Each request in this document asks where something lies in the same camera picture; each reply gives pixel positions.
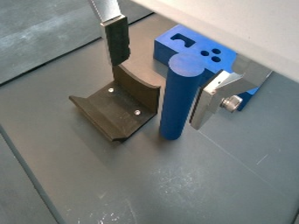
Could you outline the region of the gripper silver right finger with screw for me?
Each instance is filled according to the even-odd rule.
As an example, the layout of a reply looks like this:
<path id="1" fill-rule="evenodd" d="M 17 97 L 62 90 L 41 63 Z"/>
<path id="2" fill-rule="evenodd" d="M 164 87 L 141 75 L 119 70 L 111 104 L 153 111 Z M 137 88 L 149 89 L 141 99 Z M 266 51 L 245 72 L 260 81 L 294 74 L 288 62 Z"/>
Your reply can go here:
<path id="1" fill-rule="evenodd" d="M 237 94 L 257 88 L 270 73 L 272 70 L 268 67 L 245 56 L 237 55 L 232 64 L 232 72 L 220 70 L 210 82 L 200 88 L 190 112 L 190 126 L 197 130 L 218 108 L 233 112 L 241 103 Z"/>

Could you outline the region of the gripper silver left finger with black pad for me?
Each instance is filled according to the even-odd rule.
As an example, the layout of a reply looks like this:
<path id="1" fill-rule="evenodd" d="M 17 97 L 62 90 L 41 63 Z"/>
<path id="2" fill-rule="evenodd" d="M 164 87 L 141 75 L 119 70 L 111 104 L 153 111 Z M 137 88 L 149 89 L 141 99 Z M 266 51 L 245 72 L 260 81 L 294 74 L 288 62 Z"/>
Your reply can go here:
<path id="1" fill-rule="evenodd" d="M 126 16 L 121 14 L 117 0 L 87 0 L 87 3 L 98 20 L 110 66 L 114 67 L 130 53 Z"/>

